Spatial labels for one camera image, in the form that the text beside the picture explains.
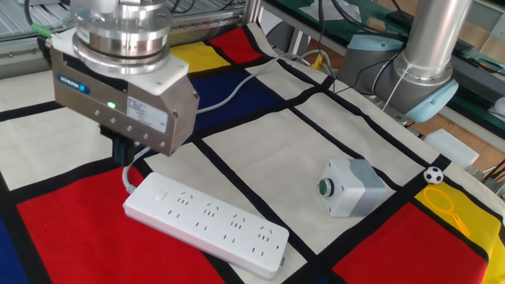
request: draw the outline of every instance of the blue square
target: blue square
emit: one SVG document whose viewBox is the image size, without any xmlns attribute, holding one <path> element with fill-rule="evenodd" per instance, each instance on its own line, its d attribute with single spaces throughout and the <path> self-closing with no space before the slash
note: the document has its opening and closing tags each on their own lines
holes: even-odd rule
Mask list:
<svg viewBox="0 0 505 284">
<path fill-rule="evenodd" d="M 220 73 L 192 79 L 200 96 L 199 109 L 221 103 L 247 76 L 240 71 Z M 241 118 L 257 110 L 274 107 L 280 103 L 276 94 L 257 82 L 255 78 L 245 83 L 227 104 L 196 116 L 195 133 L 208 127 Z"/>
<path fill-rule="evenodd" d="M 28 278 L 17 257 L 6 227 L 0 219 L 0 284 L 13 283 L 28 283 Z"/>
</svg>

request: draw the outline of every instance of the soccer ball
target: soccer ball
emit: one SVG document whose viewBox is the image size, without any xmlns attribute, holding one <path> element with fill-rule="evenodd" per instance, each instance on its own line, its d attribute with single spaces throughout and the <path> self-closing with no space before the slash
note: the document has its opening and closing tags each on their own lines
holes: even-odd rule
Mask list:
<svg viewBox="0 0 505 284">
<path fill-rule="evenodd" d="M 438 185 L 440 182 L 443 181 L 442 170 L 437 168 L 436 166 L 430 166 L 428 169 L 425 170 L 423 175 L 425 176 L 426 182 L 432 185 Z"/>
</svg>

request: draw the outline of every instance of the white cable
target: white cable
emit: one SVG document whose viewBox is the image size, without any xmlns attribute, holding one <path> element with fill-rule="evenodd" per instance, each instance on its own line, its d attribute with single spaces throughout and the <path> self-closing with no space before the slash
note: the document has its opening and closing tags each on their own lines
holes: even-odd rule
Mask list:
<svg viewBox="0 0 505 284">
<path fill-rule="evenodd" d="M 123 184 L 125 185 L 126 191 L 129 194 L 132 194 L 135 191 L 135 189 L 137 189 L 137 187 L 135 185 L 130 184 L 128 181 L 129 168 L 133 165 L 134 162 L 136 162 L 138 159 L 142 158 L 143 155 L 145 155 L 147 152 L 149 152 L 149 150 L 151 150 L 149 147 L 142 149 L 142 151 L 138 152 L 136 155 L 133 156 L 132 163 L 129 164 L 128 166 L 125 166 L 125 168 L 123 168 Z"/>
<path fill-rule="evenodd" d="M 330 58 L 328 57 L 328 54 L 326 52 L 324 52 L 324 51 L 321 51 L 321 52 L 324 54 L 324 57 L 326 58 L 328 65 L 330 65 Z M 296 59 L 299 59 L 299 60 L 303 61 L 305 64 L 310 65 L 310 63 L 308 63 L 303 58 L 307 57 L 307 55 L 314 54 L 314 53 L 319 53 L 319 51 L 318 50 L 309 51 L 306 54 L 303 54 L 302 56 L 298 56 L 296 54 L 288 54 L 288 53 L 279 55 L 278 57 L 272 59 L 262 70 L 260 70 L 257 73 L 249 75 L 242 82 L 240 82 L 240 84 L 234 89 L 234 91 L 231 92 L 231 94 L 228 95 L 228 97 L 226 99 L 224 99 L 221 103 L 216 103 L 213 106 L 208 106 L 208 107 L 205 107 L 203 109 L 199 109 L 196 113 L 197 114 L 202 114 L 202 113 L 205 113 L 205 112 L 208 112 L 208 111 L 211 111 L 211 110 L 215 110 L 216 108 L 224 106 L 233 97 L 235 97 L 235 95 L 237 94 L 238 90 L 240 90 L 240 88 L 242 88 L 242 86 L 244 86 L 245 83 L 247 83 L 252 78 L 260 75 L 261 73 L 265 72 L 267 69 L 269 69 L 270 67 L 272 67 L 280 58 L 285 58 L 285 57 L 288 57 L 288 56 L 295 57 Z"/>
<path fill-rule="evenodd" d="M 321 53 L 324 55 L 324 59 L 326 59 L 326 64 L 328 65 L 328 68 L 330 68 L 330 70 L 331 70 L 330 57 L 328 56 L 328 54 L 324 50 L 312 50 L 312 51 L 307 52 L 306 54 L 303 54 L 302 56 L 300 56 L 300 58 L 306 58 L 310 54 L 315 54 L 315 53 Z"/>
<path fill-rule="evenodd" d="M 245 78 L 235 89 L 234 91 L 226 98 L 224 99 L 221 103 L 217 103 L 215 104 L 214 106 L 209 106 L 209 107 L 205 107 L 201 110 L 198 110 L 197 113 L 198 114 L 202 114 L 204 112 L 208 112 L 210 110 L 215 110 L 216 108 L 218 107 L 222 107 L 223 105 L 225 105 L 226 103 L 228 103 L 233 97 L 235 97 L 235 95 L 237 94 L 238 90 L 240 90 L 240 88 L 242 88 L 242 86 L 244 86 L 245 83 L 247 83 L 249 80 L 251 80 L 252 78 L 260 75 L 261 73 L 265 72 L 268 68 L 270 68 L 272 65 L 274 65 L 274 63 L 276 63 L 280 58 L 285 58 L 285 57 L 294 57 L 300 61 L 302 61 L 304 64 L 306 65 L 310 65 L 310 63 L 308 63 L 305 59 L 305 57 L 307 57 L 307 55 L 310 55 L 310 54 L 314 54 L 316 52 L 319 52 L 318 50 L 314 50 L 314 51 L 310 51 L 306 54 L 303 54 L 302 56 L 298 56 L 296 54 L 288 54 L 288 53 L 285 53 L 285 54 L 281 54 L 279 55 L 278 57 L 272 59 L 262 70 L 260 70 L 258 73 L 254 73 L 252 75 L 250 75 L 249 77 Z M 326 61 L 328 63 L 328 65 L 330 65 L 330 58 L 328 57 L 328 54 L 324 51 L 321 51 L 324 56 L 326 57 Z M 129 171 L 129 168 L 133 165 L 134 162 L 136 162 L 138 159 L 140 159 L 143 155 L 145 155 L 147 152 L 149 152 L 149 150 L 151 150 L 149 147 L 146 147 L 144 148 L 142 151 L 138 152 L 134 157 L 133 157 L 133 161 L 131 164 L 129 164 L 128 166 L 125 166 L 125 168 L 123 169 L 123 175 L 122 175 L 122 180 L 123 180 L 123 184 L 125 185 L 126 187 L 126 191 L 129 193 L 129 194 L 132 194 L 135 189 L 137 189 L 137 187 L 135 185 L 132 185 L 129 183 L 128 181 L 128 171 Z"/>
<path fill-rule="evenodd" d="M 376 79 L 373 81 L 373 85 L 372 85 L 372 95 L 375 95 L 376 94 L 376 85 L 377 85 L 377 81 L 379 80 L 379 77 L 380 75 L 382 75 L 382 72 L 384 71 L 384 68 L 386 68 L 390 63 L 391 61 L 395 60 L 395 58 L 397 58 L 399 55 L 398 54 L 395 54 L 395 56 L 393 56 L 391 59 L 389 59 L 386 63 L 384 63 L 384 65 L 382 65 L 382 67 L 380 68 L 379 72 L 377 73 L 377 76 L 376 76 Z"/>
<path fill-rule="evenodd" d="M 400 83 L 402 83 L 402 80 L 403 80 L 403 77 L 407 74 L 407 71 L 409 71 L 410 67 L 412 67 L 411 64 L 409 64 L 407 66 L 407 68 L 405 68 L 405 71 L 403 71 L 403 74 L 402 76 L 400 77 L 400 80 L 398 80 L 398 82 L 396 83 L 395 87 L 393 88 L 393 91 L 391 92 L 391 94 L 389 95 L 389 98 L 387 98 L 387 101 L 386 101 L 386 104 L 384 105 L 384 107 L 382 108 L 382 111 L 384 111 L 387 107 L 387 105 L 389 104 L 389 102 L 391 101 L 391 99 L 393 98 L 393 95 L 395 94 L 395 91 L 396 91 L 396 88 L 400 85 Z"/>
</svg>

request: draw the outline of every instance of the green push button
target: green push button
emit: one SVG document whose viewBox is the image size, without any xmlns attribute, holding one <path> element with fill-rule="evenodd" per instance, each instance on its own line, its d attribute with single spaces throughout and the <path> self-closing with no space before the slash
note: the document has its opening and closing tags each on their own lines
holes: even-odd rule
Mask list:
<svg viewBox="0 0 505 284">
<path fill-rule="evenodd" d="M 333 182 L 329 178 L 323 178 L 319 181 L 319 194 L 322 196 L 332 196 L 333 195 Z"/>
<path fill-rule="evenodd" d="M 324 180 L 321 180 L 319 182 L 319 193 L 323 196 L 326 194 L 327 191 L 328 191 L 328 187 L 326 185 L 326 182 Z"/>
</svg>

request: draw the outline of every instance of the colorful tablecloth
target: colorful tablecloth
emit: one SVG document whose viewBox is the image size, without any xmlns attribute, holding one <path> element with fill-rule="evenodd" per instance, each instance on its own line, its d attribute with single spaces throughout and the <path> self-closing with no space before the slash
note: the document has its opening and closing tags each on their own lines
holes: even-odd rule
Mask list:
<svg viewBox="0 0 505 284">
<path fill-rule="evenodd" d="M 189 62 L 200 107 L 276 56 L 256 24 L 171 50 Z M 287 228 L 279 283 L 505 281 L 505 206 L 482 184 L 350 89 L 279 60 L 225 106 L 200 114 L 156 171 Z M 51 73 L 0 81 L 0 283 L 267 283 L 125 216 L 128 194 L 96 123 L 54 103 Z M 329 159 L 367 159 L 387 186 L 365 218 L 331 218 L 316 191 Z M 445 174 L 454 220 L 425 199 Z M 440 194 L 430 202 L 447 206 Z"/>
</svg>

